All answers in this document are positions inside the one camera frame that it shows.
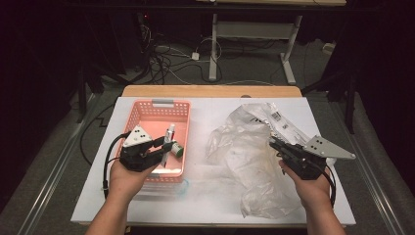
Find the table leg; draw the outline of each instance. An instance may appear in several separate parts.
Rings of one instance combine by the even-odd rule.
[[[296,80],[294,78],[293,70],[290,66],[290,55],[294,47],[294,43],[296,42],[297,34],[299,33],[300,29],[300,23],[301,23],[302,16],[296,17],[296,22],[293,25],[293,29],[290,34],[289,42],[288,42],[288,48],[286,53],[281,53],[281,62],[283,64],[284,72],[287,77],[287,81],[290,85],[295,85]]]
[[[216,80],[216,66],[217,66],[217,51],[216,51],[216,39],[217,39],[217,14],[213,14],[213,21],[211,27],[211,52],[210,52],[210,65],[208,70],[208,79],[211,81]]]

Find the plastic basket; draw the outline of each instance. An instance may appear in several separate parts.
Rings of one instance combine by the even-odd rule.
[[[190,120],[189,101],[180,100],[137,100],[134,102],[124,133],[140,125],[153,139],[165,136],[166,130],[171,124],[175,124],[174,140],[184,148],[183,156],[176,158],[171,152],[168,153],[166,166],[159,165],[146,181],[150,182],[182,182],[182,173],[186,159],[187,135]],[[120,141],[116,155],[119,156],[124,140]]]

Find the dark background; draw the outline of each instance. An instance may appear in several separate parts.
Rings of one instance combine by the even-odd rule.
[[[409,0],[386,1],[385,5],[383,1],[360,0],[348,1],[347,6],[379,6],[380,14],[355,14],[348,22],[324,14],[305,16],[298,42],[316,38],[338,42],[322,79],[345,65],[354,65],[347,69],[355,75],[368,117],[414,193],[413,4]],[[128,53],[140,50],[131,15],[84,14],[63,7],[59,1],[41,0],[9,1],[2,4],[0,13],[3,209],[56,123],[71,109],[69,101],[76,91],[81,65],[92,62],[124,73],[126,68],[139,66],[143,58]],[[168,13],[149,16],[157,31],[187,38],[190,43],[198,43],[200,35],[211,30],[210,14],[190,14],[188,18]],[[99,92],[98,75],[94,70],[85,78]],[[330,90],[339,83],[322,89]]]

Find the table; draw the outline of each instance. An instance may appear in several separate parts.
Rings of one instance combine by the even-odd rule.
[[[217,0],[217,3],[239,3],[239,4],[256,4],[256,5],[317,5],[319,7],[344,6],[346,0]],[[264,39],[288,39],[287,50],[280,54],[281,63],[284,73],[290,85],[296,85],[293,70],[289,62],[297,34],[300,29],[302,16],[296,16],[294,23],[240,23],[240,22],[220,22],[217,20],[217,14],[213,14],[212,34],[211,34],[211,52],[209,64],[209,80],[216,80],[217,68],[217,37],[244,37],[244,38],[264,38]]]
[[[304,133],[318,134],[311,110],[306,99],[300,96],[300,91],[296,87],[278,86],[127,86],[115,106],[71,221],[89,223],[104,203],[104,195],[101,191],[104,158],[115,133],[123,130],[129,108],[132,102],[138,99],[137,97],[186,99],[192,102],[192,110],[183,183],[163,185],[162,192],[152,191],[151,187],[154,185],[143,188],[130,204],[127,219],[129,225],[305,227],[303,209],[279,219],[253,216],[243,218],[239,202],[240,193],[244,188],[235,184],[233,180],[221,178],[220,173],[216,174],[220,172],[220,168],[207,164],[201,154],[203,152],[201,148],[205,146],[211,131],[226,119],[228,112],[245,103],[275,102],[280,111]],[[335,212],[342,224],[354,224],[355,220],[342,184],[340,180],[338,181]]]

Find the finger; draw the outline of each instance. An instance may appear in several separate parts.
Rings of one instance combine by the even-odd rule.
[[[153,166],[150,166],[148,168],[146,168],[145,170],[143,170],[143,173],[145,173],[146,175],[150,174],[153,170],[155,170],[157,168],[157,166],[159,166],[159,164],[155,164]]]
[[[300,180],[299,176],[296,175],[295,172],[293,172],[292,169],[290,169],[289,166],[287,166],[284,161],[280,160],[278,162],[278,164],[280,165],[280,167],[296,182],[298,180]]]

